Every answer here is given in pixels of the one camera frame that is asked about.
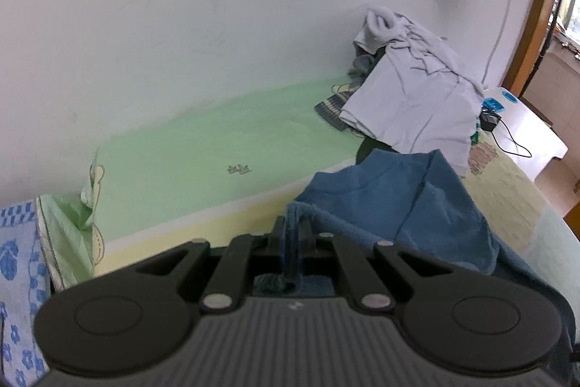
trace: wooden door frame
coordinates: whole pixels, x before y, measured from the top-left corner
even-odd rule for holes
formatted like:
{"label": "wooden door frame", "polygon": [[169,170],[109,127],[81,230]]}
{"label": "wooden door frame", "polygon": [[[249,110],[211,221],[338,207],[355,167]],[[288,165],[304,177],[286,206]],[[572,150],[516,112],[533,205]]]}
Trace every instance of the wooden door frame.
{"label": "wooden door frame", "polygon": [[507,70],[502,86],[519,96],[538,58],[550,14],[556,0],[533,0],[526,26]]}

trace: small table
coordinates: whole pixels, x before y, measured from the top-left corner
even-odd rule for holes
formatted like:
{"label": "small table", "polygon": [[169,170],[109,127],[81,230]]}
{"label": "small table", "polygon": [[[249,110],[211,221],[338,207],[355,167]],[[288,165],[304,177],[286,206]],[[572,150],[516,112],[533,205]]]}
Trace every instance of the small table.
{"label": "small table", "polygon": [[[504,92],[510,94],[503,87],[486,90],[483,94],[485,97],[493,97],[505,107],[505,110],[498,112],[498,114],[508,126],[514,140],[528,148],[532,153],[531,158],[523,158],[509,153],[507,155],[526,173],[526,176],[534,181],[552,158],[564,158],[568,147],[540,117],[535,115],[519,99],[515,99],[515,103],[508,100],[504,96]],[[495,127],[494,136],[504,150],[527,155],[525,149],[517,147],[511,140],[502,123],[498,123]]]}

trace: metal screw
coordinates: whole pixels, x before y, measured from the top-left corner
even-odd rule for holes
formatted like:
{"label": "metal screw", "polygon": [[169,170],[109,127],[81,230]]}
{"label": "metal screw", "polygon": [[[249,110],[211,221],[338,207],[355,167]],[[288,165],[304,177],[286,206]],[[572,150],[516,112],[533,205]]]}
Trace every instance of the metal screw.
{"label": "metal screw", "polygon": [[210,293],[204,297],[204,305],[208,309],[227,309],[234,301],[225,293]]}
{"label": "metal screw", "polygon": [[382,293],[369,293],[361,302],[367,309],[384,309],[391,305],[391,299]]}

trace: blue patterned cloth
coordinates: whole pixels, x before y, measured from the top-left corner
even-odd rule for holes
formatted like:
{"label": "blue patterned cloth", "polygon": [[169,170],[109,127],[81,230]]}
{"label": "blue patterned cloth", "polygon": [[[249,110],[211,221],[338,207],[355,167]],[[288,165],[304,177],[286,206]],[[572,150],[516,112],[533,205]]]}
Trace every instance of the blue patterned cloth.
{"label": "blue patterned cloth", "polygon": [[50,279],[34,202],[0,210],[0,367],[14,387],[37,382],[48,368],[33,337],[34,317],[50,295]]}
{"label": "blue patterned cloth", "polygon": [[[304,217],[311,222],[314,233],[346,235],[367,250],[387,239],[543,294],[560,312],[564,328],[549,368],[563,385],[578,385],[578,366],[569,361],[576,339],[572,308],[564,296],[538,278],[491,231],[439,150],[399,154],[374,149],[359,165],[336,173],[316,173],[304,192],[286,208],[284,244],[290,245],[291,250],[284,255],[291,257],[286,258],[284,268],[289,280],[286,285],[294,287],[302,283],[298,237],[299,222]],[[316,282],[320,292],[328,289],[324,282]],[[315,293],[316,287],[310,282],[307,290]]]}

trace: ribbed gray surface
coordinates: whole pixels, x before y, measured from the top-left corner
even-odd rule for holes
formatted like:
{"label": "ribbed gray surface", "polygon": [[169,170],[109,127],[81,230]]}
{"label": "ribbed gray surface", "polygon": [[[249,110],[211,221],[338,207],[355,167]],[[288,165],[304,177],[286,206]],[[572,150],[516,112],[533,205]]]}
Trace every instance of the ribbed gray surface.
{"label": "ribbed gray surface", "polygon": [[39,387],[552,387],[541,370],[504,379],[446,372],[419,357],[394,324],[344,299],[250,297],[234,314],[205,317],[172,359],[122,379],[50,373]]}

